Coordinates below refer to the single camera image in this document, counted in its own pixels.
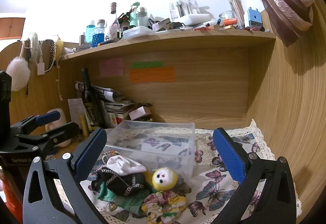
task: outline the wine bottle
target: wine bottle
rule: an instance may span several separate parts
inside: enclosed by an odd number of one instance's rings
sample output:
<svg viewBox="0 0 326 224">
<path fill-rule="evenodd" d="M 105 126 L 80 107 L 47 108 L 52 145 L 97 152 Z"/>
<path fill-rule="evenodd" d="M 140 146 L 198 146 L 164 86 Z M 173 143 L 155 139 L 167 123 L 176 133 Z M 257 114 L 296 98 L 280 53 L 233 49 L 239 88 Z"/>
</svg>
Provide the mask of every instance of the wine bottle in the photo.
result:
<svg viewBox="0 0 326 224">
<path fill-rule="evenodd" d="M 91 122 L 91 127 L 92 129 L 95 129 L 97 127 L 104 128 L 104 118 L 102 117 L 101 113 L 100 101 L 97 95 L 97 91 L 91 86 L 91 81 L 88 75 L 88 69 L 83 68 L 81 72 L 84 83 L 82 99 L 86 108 L 88 118 Z"/>
</svg>

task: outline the yellow plush ball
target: yellow plush ball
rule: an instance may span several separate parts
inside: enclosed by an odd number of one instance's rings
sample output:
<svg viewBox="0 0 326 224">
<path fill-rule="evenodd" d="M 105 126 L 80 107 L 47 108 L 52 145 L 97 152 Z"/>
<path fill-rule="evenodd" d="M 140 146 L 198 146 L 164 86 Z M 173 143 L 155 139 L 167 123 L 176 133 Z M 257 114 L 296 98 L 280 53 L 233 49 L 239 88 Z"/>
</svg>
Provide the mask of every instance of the yellow plush ball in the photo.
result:
<svg viewBox="0 0 326 224">
<path fill-rule="evenodd" d="M 173 188 L 178 181 L 178 175 L 169 168 L 160 168 L 154 172 L 152 182 L 157 191 L 165 191 Z"/>
</svg>

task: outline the small pink box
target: small pink box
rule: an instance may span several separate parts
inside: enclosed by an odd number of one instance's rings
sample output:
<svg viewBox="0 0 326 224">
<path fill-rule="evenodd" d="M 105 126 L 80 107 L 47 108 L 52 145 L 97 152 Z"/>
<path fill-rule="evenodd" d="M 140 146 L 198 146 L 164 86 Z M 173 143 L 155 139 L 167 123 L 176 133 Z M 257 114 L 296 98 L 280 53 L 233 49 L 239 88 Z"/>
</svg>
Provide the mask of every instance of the small pink box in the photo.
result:
<svg viewBox="0 0 326 224">
<path fill-rule="evenodd" d="M 139 107 L 138 109 L 130 112 L 129 116 L 130 116 L 131 120 L 135 120 L 137 118 L 140 118 L 140 117 L 143 117 L 146 115 L 150 115 L 150 114 L 151 114 L 151 110 L 146 106 L 142 106 L 142 107 Z"/>
</svg>

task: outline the green sticky note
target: green sticky note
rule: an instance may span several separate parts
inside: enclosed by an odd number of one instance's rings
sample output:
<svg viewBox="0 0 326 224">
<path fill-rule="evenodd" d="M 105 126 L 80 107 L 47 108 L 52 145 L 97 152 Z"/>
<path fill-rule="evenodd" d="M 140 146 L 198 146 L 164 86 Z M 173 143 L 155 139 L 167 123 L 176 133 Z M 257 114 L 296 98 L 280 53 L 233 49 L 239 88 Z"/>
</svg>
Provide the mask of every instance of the green sticky note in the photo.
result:
<svg viewBox="0 0 326 224">
<path fill-rule="evenodd" d="M 150 69 L 150 68 L 162 68 L 163 61 L 148 61 L 148 62 L 134 62 L 131 65 L 132 69 Z"/>
</svg>

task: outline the blue liquid bottle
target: blue liquid bottle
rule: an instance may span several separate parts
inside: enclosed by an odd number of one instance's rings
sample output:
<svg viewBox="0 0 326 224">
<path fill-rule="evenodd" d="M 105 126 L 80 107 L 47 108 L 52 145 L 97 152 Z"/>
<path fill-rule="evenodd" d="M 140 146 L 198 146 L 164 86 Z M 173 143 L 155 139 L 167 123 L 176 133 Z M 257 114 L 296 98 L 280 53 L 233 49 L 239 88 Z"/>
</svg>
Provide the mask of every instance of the blue liquid bottle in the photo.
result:
<svg viewBox="0 0 326 224">
<path fill-rule="evenodd" d="M 86 27 L 86 43 L 92 44 L 93 30 L 95 29 L 95 21 L 91 20 L 89 25 Z"/>
<path fill-rule="evenodd" d="M 93 30 L 92 47 L 97 47 L 99 43 L 104 42 L 104 24 L 105 20 L 97 21 L 97 27 Z"/>
</svg>

